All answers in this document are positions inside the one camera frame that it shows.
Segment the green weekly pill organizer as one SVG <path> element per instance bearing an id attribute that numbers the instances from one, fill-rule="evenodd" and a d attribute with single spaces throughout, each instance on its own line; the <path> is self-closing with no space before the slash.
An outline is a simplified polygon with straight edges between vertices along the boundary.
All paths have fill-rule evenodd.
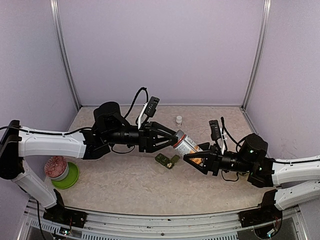
<path id="1" fill-rule="evenodd" d="M 172 158 L 169 158 L 165 156 L 162 153 L 159 153 L 158 155 L 155 156 L 155 161 L 161 164 L 162 166 L 166 167 L 167 169 L 171 170 L 175 164 L 181 159 L 181 157 L 177 154 L 175 154 Z"/>

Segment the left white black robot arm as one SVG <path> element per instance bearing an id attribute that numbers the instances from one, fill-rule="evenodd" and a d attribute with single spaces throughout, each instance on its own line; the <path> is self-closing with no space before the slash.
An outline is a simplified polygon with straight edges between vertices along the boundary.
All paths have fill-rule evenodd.
<path id="1" fill-rule="evenodd" d="M 177 143 L 175 132 L 157 122 L 144 120 L 131 125 L 117 102 L 105 102 L 93 111 L 94 124 L 70 132 L 48 131 L 21 126 L 12 120 L 0 140 L 0 177 L 16 183 L 35 198 L 57 221 L 70 218 L 61 194 L 48 187 L 24 161 L 29 156 L 63 156 L 97 160 L 111 152 L 112 145 L 137 146 L 154 153 Z"/>

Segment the orange pill bottle grey cap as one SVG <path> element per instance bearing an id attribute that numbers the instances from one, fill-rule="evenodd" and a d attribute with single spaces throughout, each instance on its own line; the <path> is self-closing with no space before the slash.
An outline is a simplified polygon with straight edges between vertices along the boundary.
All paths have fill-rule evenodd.
<path id="1" fill-rule="evenodd" d="M 182 130 L 175 133 L 177 143 L 173 148 L 182 156 L 202 152 L 203 150 Z"/>

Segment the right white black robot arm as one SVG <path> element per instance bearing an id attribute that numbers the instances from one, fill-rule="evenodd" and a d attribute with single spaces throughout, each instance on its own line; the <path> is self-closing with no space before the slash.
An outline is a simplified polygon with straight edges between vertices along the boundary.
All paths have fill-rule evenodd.
<path id="1" fill-rule="evenodd" d="M 247 181 L 257 188 L 274 189 L 264 194 L 271 197 L 256 210 L 256 218 L 266 222 L 275 212 L 282 211 L 320 197 L 320 157 L 275 159 L 267 157 L 268 143 L 255 133 L 236 141 L 235 151 L 229 151 L 223 134 L 230 136 L 225 120 L 209 121 L 211 139 L 200 151 L 185 154 L 183 160 L 198 171 L 213 176 L 228 172 L 247 174 Z"/>

